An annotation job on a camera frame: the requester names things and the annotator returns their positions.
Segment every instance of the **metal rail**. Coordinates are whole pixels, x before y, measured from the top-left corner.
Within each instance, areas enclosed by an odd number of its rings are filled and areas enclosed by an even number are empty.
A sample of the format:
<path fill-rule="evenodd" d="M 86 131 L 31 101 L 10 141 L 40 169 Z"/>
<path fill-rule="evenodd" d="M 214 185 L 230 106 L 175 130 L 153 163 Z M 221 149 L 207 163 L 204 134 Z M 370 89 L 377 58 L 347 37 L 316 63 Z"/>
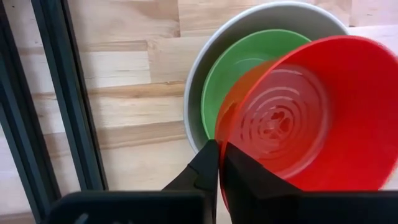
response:
<path fill-rule="evenodd" d="M 0 1 L 0 122 L 35 221 L 60 191 L 4 5 Z"/>
<path fill-rule="evenodd" d="M 68 2 L 32 0 L 81 190 L 106 190 Z"/>

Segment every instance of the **green bowl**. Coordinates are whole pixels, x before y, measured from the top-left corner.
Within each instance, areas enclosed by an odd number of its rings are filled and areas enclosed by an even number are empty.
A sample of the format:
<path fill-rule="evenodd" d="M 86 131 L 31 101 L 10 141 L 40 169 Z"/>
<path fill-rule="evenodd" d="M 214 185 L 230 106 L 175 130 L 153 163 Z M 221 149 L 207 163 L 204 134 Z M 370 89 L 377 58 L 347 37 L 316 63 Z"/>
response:
<path fill-rule="evenodd" d="M 201 95 L 201 118 L 208 138 L 214 138 L 221 104 L 243 74 L 310 41 L 289 30 L 270 29 L 250 34 L 228 48 L 211 68 Z"/>

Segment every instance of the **black plastic part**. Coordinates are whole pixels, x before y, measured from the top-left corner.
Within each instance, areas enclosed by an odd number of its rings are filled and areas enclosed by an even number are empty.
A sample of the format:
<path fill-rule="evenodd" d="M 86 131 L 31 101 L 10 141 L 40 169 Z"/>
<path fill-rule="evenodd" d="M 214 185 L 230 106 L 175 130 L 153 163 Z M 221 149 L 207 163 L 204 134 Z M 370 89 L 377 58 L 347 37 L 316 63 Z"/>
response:
<path fill-rule="evenodd" d="M 54 206 L 45 223 L 210 224 L 200 191 L 78 192 Z"/>
<path fill-rule="evenodd" d="M 216 223 L 219 147 L 209 140 L 188 166 L 163 191 L 200 190 L 206 195 L 206 208 L 211 208 L 211 223 Z"/>
<path fill-rule="evenodd" d="M 226 150 L 223 181 L 234 224 L 273 223 L 279 214 L 288 218 L 285 211 L 291 204 L 284 203 L 285 196 L 301 192 L 232 144 Z M 262 200 L 275 197 L 270 207 L 262 206 Z"/>
<path fill-rule="evenodd" d="M 303 192 L 232 144 L 224 165 L 233 224 L 398 223 L 398 192 Z"/>
<path fill-rule="evenodd" d="M 210 140 L 160 192 L 79 192 L 54 206 L 46 223 L 215 224 L 219 149 Z"/>

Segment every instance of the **wood grain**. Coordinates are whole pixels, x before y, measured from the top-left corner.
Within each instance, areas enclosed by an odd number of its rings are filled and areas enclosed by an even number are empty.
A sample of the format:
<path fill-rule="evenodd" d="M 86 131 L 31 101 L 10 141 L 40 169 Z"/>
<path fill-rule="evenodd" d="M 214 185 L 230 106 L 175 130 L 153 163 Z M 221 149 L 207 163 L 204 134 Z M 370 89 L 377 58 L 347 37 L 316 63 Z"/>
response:
<path fill-rule="evenodd" d="M 193 61 L 209 37 L 148 40 L 152 82 L 186 80 Z"/>
<path fill-rule="evenodd" d="M 398 24 L 396 0 L 353 0 L 351 26 Z"/>
<path fill-rule="evenodd" d="M 224 22 L 275 0 L 69 0 L 104 168 L 112 190 L 161 189 L 193 151 L 182 122 L 185 80 Z M 298 0 L 320 6 L 398 55 L 396 0 Z M 29 0 L 3 0 L 62 194 L 80 190 Z M 385 189 L 398 189 L 398 172 Z M 31 223 L 0 129 L 0 223 Z M 231 223 L 218 199 L 218 223 Z"/>
<path fill-rule="evenodd" d="M 322 7 L 343 23 L 348 25 L 351 14 L 351 0 L 298 0 Z M 275 2 L 275 0 L 243 0 L 243 1 L 214 1 L 214 0 L 181 0 L 180 27 L 182 37 L 211 35 L 233 16 L 250 7 Z"/>

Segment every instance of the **grey bowl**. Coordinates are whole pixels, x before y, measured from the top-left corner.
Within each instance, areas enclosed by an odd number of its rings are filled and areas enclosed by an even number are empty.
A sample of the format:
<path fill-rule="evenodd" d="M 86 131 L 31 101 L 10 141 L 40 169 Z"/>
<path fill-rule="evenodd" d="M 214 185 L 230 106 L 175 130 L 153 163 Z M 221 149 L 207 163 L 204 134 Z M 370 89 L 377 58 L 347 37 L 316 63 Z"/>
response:
<path fill-rule="evenodd" d="M 310 40 L 348 34 L 345 25 L 328 11 L 311 4 L 290 1 L 252 7 L 222 25 L 199 52 L 185 86 L 183 120 L 195 152 L 208 140 L 200 114 L 201 93 L 208 72 L 217 58 L 236 41 L 266 29 L 291 30 Z"/>

